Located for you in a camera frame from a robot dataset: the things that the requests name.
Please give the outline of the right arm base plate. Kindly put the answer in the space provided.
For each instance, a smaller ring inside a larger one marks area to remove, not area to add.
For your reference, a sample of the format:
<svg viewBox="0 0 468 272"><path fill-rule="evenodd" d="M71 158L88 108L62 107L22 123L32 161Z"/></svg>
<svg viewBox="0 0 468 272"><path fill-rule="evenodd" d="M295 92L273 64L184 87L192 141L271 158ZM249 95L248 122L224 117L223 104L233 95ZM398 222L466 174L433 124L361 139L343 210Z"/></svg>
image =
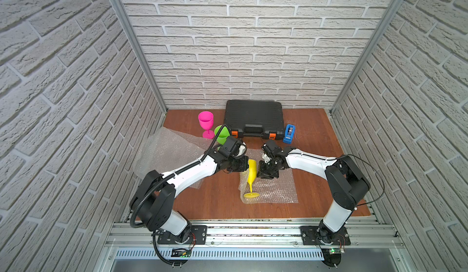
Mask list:
<svg viewBox="0 0 468 272"><path fill-rule="evenodd" d="M344 226L338 232L331 232L326 227L321 228L319 226L301 226L300 232L302 243L305 246L351 245L349 233Z"/></svg>

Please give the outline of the bubble wrap stack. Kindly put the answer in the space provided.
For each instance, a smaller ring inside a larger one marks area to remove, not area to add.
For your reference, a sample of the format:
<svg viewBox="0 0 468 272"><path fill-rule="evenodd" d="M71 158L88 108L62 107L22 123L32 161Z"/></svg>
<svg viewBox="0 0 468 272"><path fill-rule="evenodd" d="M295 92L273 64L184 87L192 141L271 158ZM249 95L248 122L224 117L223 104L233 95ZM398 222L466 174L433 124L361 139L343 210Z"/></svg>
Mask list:
<svg viewBox="0 0 468 272"><path fill-rule="evenodd" d="M143 140L136 154L134 173L144 179L148 172L159 173L181 168L200 158L211 141L168 128L159 128Z"/></svg>

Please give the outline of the yellow plastic wine glass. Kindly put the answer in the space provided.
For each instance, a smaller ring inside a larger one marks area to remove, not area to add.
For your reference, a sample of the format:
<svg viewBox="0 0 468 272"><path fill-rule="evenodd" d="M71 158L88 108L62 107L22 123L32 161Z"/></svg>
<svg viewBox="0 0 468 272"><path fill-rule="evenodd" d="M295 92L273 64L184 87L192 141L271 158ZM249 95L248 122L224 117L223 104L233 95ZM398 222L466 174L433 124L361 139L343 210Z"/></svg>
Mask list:
<svg viewBox="0 0 468 272"><path fill-rule="evenodd" d="M257 178L257 162L255 160L249 159L248 169L245 171L247 174L247 185L249 186L249 192L244 194L245 198L257 198L260 196L259 193L253 192L253 183Z"/></svg>

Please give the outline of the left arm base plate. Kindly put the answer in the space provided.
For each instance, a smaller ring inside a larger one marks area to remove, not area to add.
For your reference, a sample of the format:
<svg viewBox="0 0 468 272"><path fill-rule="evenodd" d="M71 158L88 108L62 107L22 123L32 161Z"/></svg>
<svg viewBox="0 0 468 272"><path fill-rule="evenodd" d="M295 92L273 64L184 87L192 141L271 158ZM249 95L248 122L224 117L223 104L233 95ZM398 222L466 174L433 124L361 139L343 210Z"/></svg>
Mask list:
<svg viewBox="0 0 468 272"><path fill-rule="evenodd" d="M206 225L188 225L179 235L169 231L159 231L158 245L204 245L206 242Z"/></svg>

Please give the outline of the bubble wrap sheet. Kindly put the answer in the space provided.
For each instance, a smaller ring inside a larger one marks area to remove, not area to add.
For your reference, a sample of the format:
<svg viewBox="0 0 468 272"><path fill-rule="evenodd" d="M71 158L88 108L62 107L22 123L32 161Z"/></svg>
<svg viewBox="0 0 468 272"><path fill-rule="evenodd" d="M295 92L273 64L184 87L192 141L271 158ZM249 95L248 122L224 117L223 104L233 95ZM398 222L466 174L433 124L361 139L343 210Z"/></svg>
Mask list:
<svg viewBox="0 0 468 272"><path fill-rule="evenodd" d="M291 169L279 171L279 178L277 179L262 179L257 177L253 183L253 192L260 194L257 198L244 197L244 194L249 192L245 171L240 173L240 185L238 189L241 201L244 204L295 204L299 202Z"/></svg>

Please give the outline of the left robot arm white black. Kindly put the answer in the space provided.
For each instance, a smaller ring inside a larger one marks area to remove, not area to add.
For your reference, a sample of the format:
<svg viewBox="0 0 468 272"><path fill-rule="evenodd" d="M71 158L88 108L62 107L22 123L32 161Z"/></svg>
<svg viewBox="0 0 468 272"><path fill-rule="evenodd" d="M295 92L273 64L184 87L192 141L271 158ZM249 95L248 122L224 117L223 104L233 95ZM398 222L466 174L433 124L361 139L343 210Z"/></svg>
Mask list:
<svg viewBox="0 0 468 272"><path fill-rule="evenodd" d="M191 235L191 223L173 210L175 198L192 184L221 170L246 171L246 150L242 140L229 136L224 145L212 142L202 156L183 167L166 173L150 171L130 200L130 227L163 230L177 237L178 242L185 242Z"/></svg>

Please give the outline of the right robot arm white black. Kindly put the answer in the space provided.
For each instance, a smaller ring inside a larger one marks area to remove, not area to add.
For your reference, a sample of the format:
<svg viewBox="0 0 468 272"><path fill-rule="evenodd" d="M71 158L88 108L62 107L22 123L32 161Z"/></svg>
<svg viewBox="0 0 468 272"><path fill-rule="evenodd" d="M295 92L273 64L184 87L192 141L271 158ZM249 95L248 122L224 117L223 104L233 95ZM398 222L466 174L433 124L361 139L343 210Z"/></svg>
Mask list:
<svg viewBox="0 0 468 272"><path fill-rule="evenodd" d="M261 178L278 178L280 170L291 168L327 181L333 202L317 229L324 243L331 242L371 189L370 182L349 156L324 157L293 147L283 149L272 140L267 141L262 150L263 160L258 167Z"/></svg>

